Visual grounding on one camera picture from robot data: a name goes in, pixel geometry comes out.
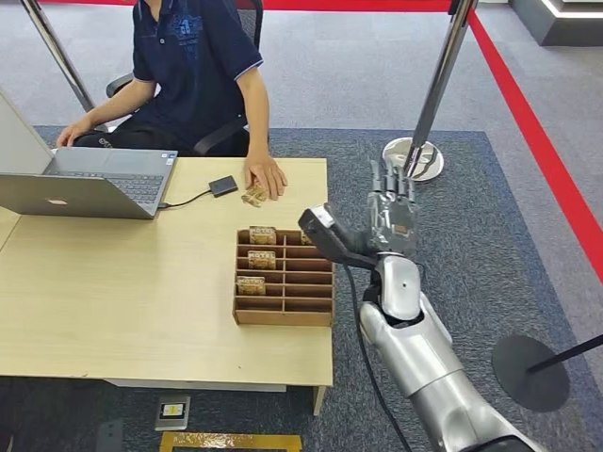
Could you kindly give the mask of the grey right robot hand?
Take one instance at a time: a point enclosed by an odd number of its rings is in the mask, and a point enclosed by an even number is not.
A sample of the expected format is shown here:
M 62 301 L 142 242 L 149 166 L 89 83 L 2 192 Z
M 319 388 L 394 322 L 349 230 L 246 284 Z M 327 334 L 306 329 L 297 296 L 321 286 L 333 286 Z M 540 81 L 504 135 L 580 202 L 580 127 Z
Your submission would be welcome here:
M 414 255 L 417 207 L 414 181 L 389 161 L 384 172 L 376 160 L 371 162 L 371 168 L 372 190 L 367 200 L 369 246 L 375 251 Z

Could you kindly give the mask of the person's left hand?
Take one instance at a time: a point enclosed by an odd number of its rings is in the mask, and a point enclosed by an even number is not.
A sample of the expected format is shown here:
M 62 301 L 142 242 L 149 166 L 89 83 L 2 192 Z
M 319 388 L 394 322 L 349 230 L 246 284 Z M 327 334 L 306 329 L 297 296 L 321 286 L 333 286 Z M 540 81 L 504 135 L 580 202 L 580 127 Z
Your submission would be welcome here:
M 249 151 L 245 159 L 244 175 L 247 188 L 257 183 L 274 201 L 283 196 L 288 184 L 285 174 L 267 152 Z

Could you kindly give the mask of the person's right hand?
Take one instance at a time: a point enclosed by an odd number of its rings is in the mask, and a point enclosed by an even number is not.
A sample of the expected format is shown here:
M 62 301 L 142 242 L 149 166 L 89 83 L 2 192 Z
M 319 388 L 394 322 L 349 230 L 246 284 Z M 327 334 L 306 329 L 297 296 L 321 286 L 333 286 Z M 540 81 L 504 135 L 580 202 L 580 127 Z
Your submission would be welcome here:
M 56 147 L 72 146 L 80 136 L 93 130 L 95 125 L 88 117 L 82 117 L 64 128 L 56 140 Z

